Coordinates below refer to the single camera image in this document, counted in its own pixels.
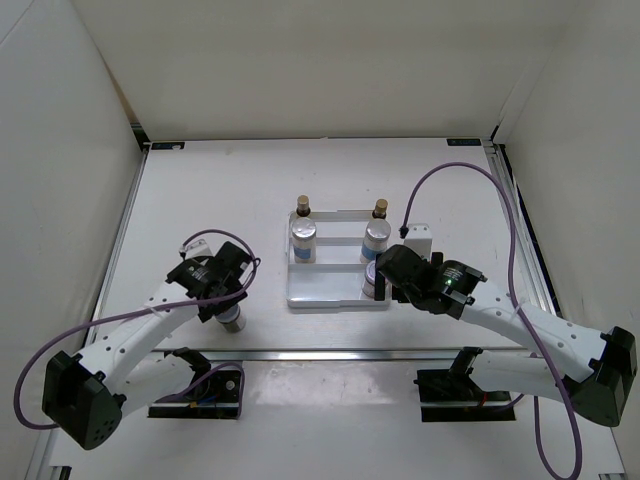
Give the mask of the short white-lid jar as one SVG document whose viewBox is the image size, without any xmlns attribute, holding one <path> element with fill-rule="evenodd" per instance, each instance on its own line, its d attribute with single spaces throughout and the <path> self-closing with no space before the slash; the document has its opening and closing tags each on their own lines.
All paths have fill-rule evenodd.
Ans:
<svg viewBox="0 0 640 480">
<path fill-rule="evenodd" d="M 241 332 L 246 324 L 239 304 L 215 316 L 217 322 L 223 326 L 228 333 Z"/>
<path fill-rule="evenodd" d="M 370 261 L 364 270 L 362 293 L 371 299 L 375 298 L 376 262 Z"/>
</svg>

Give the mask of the tall silver-lid jar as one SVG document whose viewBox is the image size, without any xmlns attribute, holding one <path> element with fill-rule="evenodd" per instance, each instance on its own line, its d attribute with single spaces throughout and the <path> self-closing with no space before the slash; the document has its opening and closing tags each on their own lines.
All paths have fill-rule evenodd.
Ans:
<svg viewBox="0 0 640 480">
<path fill-rule="evenodd" d="M 316 223 L 308 217 L 300 217 L 291 223 L 291 241 L 296 263 L 314 263 L 316 260 Z"/>
<path fill-rule="evenodd" d="M 360 261 L 368 263 L 386 251 L 391 234 L 391 226 L 385 219 L 374 218 L 368 222 L 360 252 Z"/>
</svg>

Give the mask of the brown sauce bottle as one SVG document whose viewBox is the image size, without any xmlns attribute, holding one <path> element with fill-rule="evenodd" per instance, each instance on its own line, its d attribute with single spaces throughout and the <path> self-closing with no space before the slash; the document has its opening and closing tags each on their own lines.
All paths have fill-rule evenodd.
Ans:
<svg viewBox="0 0 640 480">
<path fill-rule="evenodd" d="M 311 214 L 310 200 L 307 195 L 297 197 L 296 215 L 300 218 L 308 217 Z"/>
<path fill-rule="evenodd" d="M 384 198 L 378 199 L 372 211 L 372 217 L 374 219 L 385 219 L 387 217 L 387 209 L 388 201 Z"/>
</svg>

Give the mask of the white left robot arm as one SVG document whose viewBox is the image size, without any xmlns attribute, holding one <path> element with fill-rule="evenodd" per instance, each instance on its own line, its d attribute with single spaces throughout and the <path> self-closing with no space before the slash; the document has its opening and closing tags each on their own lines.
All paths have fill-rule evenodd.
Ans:
<svg viewBox="0 0 640 480">
<path fill-rule="evenodd" d="M 161 358 L 151 352 L 186 322 L 234 311 L 246 298 L 241 281 L 255 258 L 225 242 L 216 253 L 189 248 L 182 262 L 146 302 L 142 316 L 74 355 L 47 363 L 42 410 L 81 448 L 102 445 L 129 414 L 157 400 L 197 401 L 210 386 L 210 362 L 181 347 Z"/>
</svg>

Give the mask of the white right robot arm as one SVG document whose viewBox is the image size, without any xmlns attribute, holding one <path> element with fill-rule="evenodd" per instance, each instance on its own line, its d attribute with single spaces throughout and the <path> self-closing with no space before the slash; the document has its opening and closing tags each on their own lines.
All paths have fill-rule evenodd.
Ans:
<svg viewBox="0 0 640 480">
<path fill-rule="evenodd" d="M 470 400 L 513 391 L 558 402 L 598 425 L 620 424 L 636 373 L 635 337 L 614 327 L 600 332 L 519 303 L 484 274 L 440 253 L 425 259 L 394 245 L 374 262 L 392 297 L 420 311 L 483 327 L 519 344 L 527 354 L 491 353 L 465 347 L 428 386 L 437 396 Z"/>
</svg>

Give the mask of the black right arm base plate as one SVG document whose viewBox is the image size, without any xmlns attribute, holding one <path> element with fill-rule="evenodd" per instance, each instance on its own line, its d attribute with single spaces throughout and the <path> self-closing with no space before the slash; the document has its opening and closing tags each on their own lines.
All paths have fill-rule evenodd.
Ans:
<svg viewBox="0 0 640 480">
<path fill-rule="evenodd" d="M 515 421 L 507 391 L 485 392 L 466 377 L 456 378 L 447 369 L 418 370 L 423 423 L 478 423 Z"/>
</svg>

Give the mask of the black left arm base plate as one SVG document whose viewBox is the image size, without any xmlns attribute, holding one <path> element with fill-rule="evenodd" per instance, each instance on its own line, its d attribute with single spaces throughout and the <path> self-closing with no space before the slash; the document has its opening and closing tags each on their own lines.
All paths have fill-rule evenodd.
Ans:
<svg viewBox="0 0 640 480">
<path fill-rule="evenodd" d="M 152 404 L 150 419 L 237 420 L 242 412 L 245 375 L 241 363 L 214 365 L 212 374 L 177 399 Z"/>
</svg>

